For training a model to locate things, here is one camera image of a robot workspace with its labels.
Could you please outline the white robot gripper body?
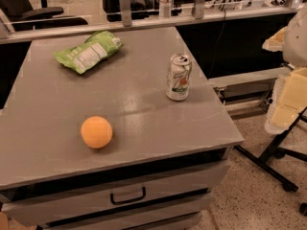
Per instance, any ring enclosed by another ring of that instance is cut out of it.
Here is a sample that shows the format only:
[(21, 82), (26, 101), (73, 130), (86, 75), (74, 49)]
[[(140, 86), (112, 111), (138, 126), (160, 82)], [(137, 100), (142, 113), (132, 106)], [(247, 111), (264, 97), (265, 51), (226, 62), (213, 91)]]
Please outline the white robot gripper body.
[(307, 5), (289, 22), (283, 42), (283, 58), (296, 67), (307, 66)]

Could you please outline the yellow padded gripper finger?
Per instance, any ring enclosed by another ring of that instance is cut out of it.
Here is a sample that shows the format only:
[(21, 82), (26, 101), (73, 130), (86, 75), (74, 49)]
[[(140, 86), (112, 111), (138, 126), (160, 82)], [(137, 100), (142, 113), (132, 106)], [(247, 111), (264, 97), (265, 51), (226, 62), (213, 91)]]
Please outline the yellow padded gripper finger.
[(264, 125), (269, 134), (288, 130), (307, 107), (307, 68), (298, 68), (288, 75), (279, 75), (272, 91), (272, 103)]
[(264, 50), (267, 50), (267, 51), (270, 51), (270, 52), (281, 51), (282, 47), (283, 47), (285, 32), (286, 32), (286, 27), (280, 29), (278, 32), (276, 32), (274, 35), (272, 35), (270, 38), (265, 40), (265, 42), (262, 45), (262, 48)]

